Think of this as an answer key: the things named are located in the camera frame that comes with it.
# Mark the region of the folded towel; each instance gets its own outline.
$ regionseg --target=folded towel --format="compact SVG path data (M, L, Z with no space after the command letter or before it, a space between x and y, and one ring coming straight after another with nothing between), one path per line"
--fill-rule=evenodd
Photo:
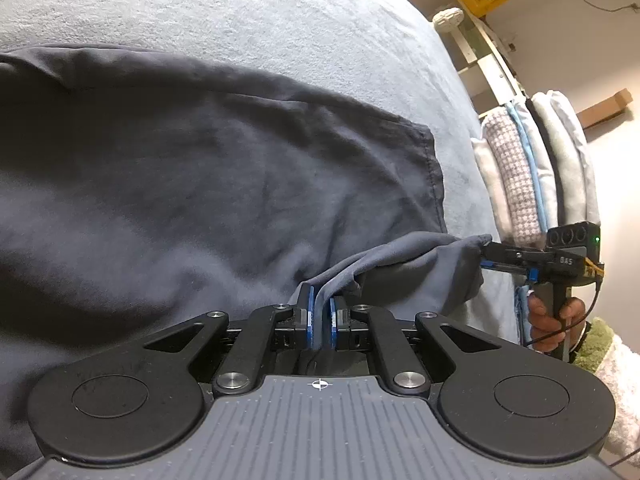
M504 108L494 108L482 122L504 184L517 245L538 245L542 239L538 208L527 157L516 125Z
M587 219L587 198L578 151L553 109L549 96L538 92L531 100L545 123L551 147L558 160L558 171L564 191L565 221L567 224L584 222Z
M531 149L531 145L529 143L529 138L524 131L524 126L520 122L520 118L516 113L515 108L511 103L506 103L504 108L507 110L509 117L516 125L518 129L518 135L520 136L520 142L522 143L522 149L524 150L524 155L527 157L527 163L529 164L529 171L531 172L531 180L533 182L533 194L536 197L536 207L538 208L538 221L540 222L540 230L543 233L546 233L548 230L546 224L546 213L545 213L545 205L542 202L542 191L540 189L540 181L538 180L538 168L536 167L536 160L533 157L533 151Z
M474 149L478 169L489 192L489 200L491 200L491 207L494 210L495 225L498 228L500 241L513 240L513 225L509 215L507 196L504 192L500 170L498 170L494 154L491 152L486 139L474 139L472 137L471 145Z
M546 226L549 229L558 227L558 195L556 191L556 177L554 168L549 159L545 143L540 135L536 121L532 117L524 101L515 102L513 108L518 114L520 123L524 128L527 139L536 160L536 172L542 192L542 202L545 207Z
M584 178L584 192L587 199L587 220L594 224L600 224L600 212L598 209L598 196L596 194L596 177L593 173L593 164L589 156L587 139L574 107L571 106L567 97L554 90L550 90L547 95L551 99L551 106L562 121L564 129L569 132L569 136L574 142L575 149L578 150L580 163L582 165L582 176Z
M562 188L562 180L560 179L560 171L558 170L558 160L556 159L556 154L551 147L549 132L546 130L545 123L542 120L542 117L540 117L540 114L536 110L536 107L533 105L533 101L531 101L531 99L527 99L525 101L525 107L531 114L531 118L538 128L540 137L542 138L542 143L545 145L546 154L549 157L549 162L551 163L551 168L554 170L554 180L556 181L556 198L558 199L558 225L565 225L566 218L564 214L564 189Z

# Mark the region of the black cable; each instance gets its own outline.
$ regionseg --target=black cable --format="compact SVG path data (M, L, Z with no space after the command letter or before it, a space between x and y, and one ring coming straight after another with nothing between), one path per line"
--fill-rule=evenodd
M638 4L629 4L629 5L625 5L623 7L618 7L617 9L605 9L604 7L599 7L595 4L592 4L590 1L588 0L583 0L587 5L590 5L591 7L594 7L595 9L598 10L604 10L605 12L618 12L619 10L624 10L624 9L633 9L635 11L640 10L640 7L638 7Z
M632 451L631 453L623 456L620 460L616 460L615 462L609 464L609 467L613 468L613 467L615 467L615 466L617 466L619 464L622 464L623 462L626 462L627 460L629 460L633 455L636 455L638 453L640 453L640 447L638 449Z
M549 339L550 337L553 337L555 335L561 334L562 332L567 332L567 331L571 330L574 326L580 325L580 323L582 323L585 319L587 319L589 317L589 314L591 314L591 312L593 311L594 307L596 306L596 301L598 301L598 295L600 294L600 285L601 284L602 284L602 279L596 280L596 294L593 297L593 301L591 301L591 306L589 307L587 312L584 314L584 316L582 316L578 321L575 321L575 322L571 323L570 325L565 326L564 328L561 328L560 330L556 330L555 332L550 332L550 333L545 334L543 336L540 336L540 337L537 337L535 339L532 339L531 341L527 341L527 342L525 342L523 344L523 346L535 345L536 343L544 341L545 339Z

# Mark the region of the metal screw head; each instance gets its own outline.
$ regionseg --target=metal screw head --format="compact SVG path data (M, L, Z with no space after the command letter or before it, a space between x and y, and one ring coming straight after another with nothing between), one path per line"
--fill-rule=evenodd
M417 388L426 382L424 375L418 372L400 372L394 377L394 382L401 388Z
M226 374L219 375L216 382L220 388L224 388L225 390L237 390L249 384L249 377L238 372L227 372Z

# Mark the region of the checkered towel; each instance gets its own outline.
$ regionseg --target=checkered towel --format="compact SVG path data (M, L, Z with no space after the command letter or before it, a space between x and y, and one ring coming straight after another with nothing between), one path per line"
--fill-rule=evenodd
M536 196L529 163L518 129L504 108L489 112L482 122L482 135L489 142L507 195L516 245L536 246L542 240Z

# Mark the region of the sleeve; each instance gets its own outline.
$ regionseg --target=sleeve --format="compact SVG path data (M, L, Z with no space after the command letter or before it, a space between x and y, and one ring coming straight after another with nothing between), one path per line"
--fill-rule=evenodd
M640 447L640 355L596 318L577 352L574 364L596 375L613 394L616 418L605 448L624 456ZM640 466L640 454L629 459Z

